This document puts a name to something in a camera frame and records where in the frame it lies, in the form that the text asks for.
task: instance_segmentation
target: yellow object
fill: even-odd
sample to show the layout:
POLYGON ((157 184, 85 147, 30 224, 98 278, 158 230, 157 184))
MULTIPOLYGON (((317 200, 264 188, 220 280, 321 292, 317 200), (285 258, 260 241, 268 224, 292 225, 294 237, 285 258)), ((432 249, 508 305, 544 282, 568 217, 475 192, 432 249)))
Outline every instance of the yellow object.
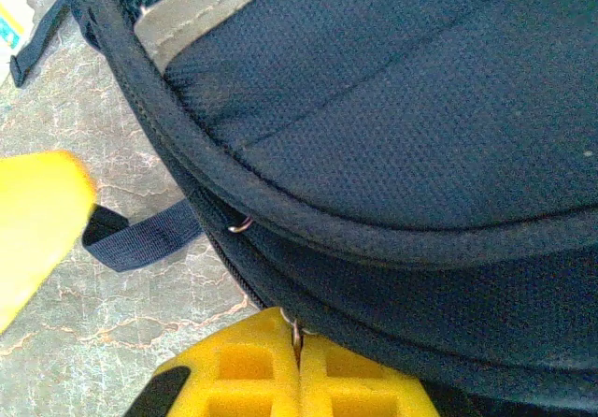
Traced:
POLYGON ((300 369, 291 329, 267 309, 203 340, 156 371, 188 367, 172 395, 152 384, 126 414, 167 417, 438 417, 420 382, 320 336, 305 336, 300 369))
POLYGON ((0 159, 0 333, 71 249, 94 199, 66 151, 0 159))

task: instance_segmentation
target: marble floor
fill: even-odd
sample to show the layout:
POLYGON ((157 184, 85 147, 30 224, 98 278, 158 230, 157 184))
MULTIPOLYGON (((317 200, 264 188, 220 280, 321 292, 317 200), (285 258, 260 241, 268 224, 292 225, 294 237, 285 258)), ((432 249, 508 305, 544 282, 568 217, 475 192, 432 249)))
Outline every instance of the marble floor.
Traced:
MULTIPOLYGON (((38 22, 54 0, 28 0, 38 22)), ((66 149, 139 221, 181 193, 69 17, 24 89, 0 86, 0 156, 66 149)), ((256 312, 205 237, 117 274, 79 245, 0 336, 0 417, 119 416, 163 361, 256 312)))

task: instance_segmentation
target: stitching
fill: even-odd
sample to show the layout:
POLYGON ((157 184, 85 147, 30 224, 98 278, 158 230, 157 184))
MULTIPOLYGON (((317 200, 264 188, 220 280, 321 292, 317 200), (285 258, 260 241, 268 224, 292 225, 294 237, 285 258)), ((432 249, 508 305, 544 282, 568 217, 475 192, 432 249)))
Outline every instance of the stitching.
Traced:
POLYGON ((165 43, 168 40, 171 40, 172 38, 174 38, 177 34, 179 34, 180 32, 182 32, 187 26, 189 26, 190 24, 192 24, 193 22, 195 22, 196 20, 200 19, 202 16, 206 15, 207 13, 209 13, 210 11, 214 10, 217 6, 219 6, 220 4, 222 4, 224 1, 226 0, 216 0, 214 3, 210 4, 209 6, 203 8, 202 10, 198 11, 193 18, 191 18, 190 20, 186 20, 185 22, 181 22, 177 25, 177 27, 175 27, 175 29, 172 30, 172 32, 170 32, 169 34, 166 34, 163 38, 161 38, 160 40, 158 40, 155 44, 155 49, 152 48, 151 50, 151 54, 155 55, 160 51, 160 47, 163 45, 163 43, 165 43))

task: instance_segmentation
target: zipper track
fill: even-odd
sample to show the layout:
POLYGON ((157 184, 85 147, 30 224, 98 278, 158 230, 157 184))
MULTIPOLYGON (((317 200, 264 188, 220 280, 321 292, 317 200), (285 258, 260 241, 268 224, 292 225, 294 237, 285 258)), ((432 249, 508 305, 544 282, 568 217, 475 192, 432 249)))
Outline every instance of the zipper track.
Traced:
POLYGON ((268 308, 265 305, 265 303, 263 302, 263 300, 257 295, 257 293, 255 291, 253 291, 253 288, 251 288, 251 286, 249 286, 249 283, 247 283, 247 281, 241 276, 241 274, 239 273, 239 271, 236 268, 236 266, 226 256, 226 254, 222 250, 222 247, 216 241, 216 239, 213 236, 211 236, 208 232, 206 232, 206 236, 207 236, 207 239, 209 240, 209 242, 212 244, 212 247, 214 248, 214 250, 216 251, 216 253, 218 254, 218 256, 221 258, 222 262, 224 263, 224 265, 228 269, 228 271, 231 273, 231 275, 233 276, 233 278, 239 284, 239 286, 241 287, 241 289, 243 291, 245 291, 245 294, 247 294, 249 296, 249 298, 251 299, 251 301, 255 305, 257 305, 257 307, 259 309, 266 309, 266 308, 268 308))

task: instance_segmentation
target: metal ring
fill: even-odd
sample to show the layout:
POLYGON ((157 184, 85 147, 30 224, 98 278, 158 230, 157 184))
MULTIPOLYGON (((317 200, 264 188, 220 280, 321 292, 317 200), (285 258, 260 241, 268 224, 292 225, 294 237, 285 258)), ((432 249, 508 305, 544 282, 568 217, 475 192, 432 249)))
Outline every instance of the metal ring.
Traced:
POLYGON ((231 225, 230 227, 228 227, 228 231, 232 233, 243 233, 248 228, 250 228, 252 224, 253 219, 250 216, 248 216, 247 218, 245 218, 245 221, 243 221, 239 226, 231 225))

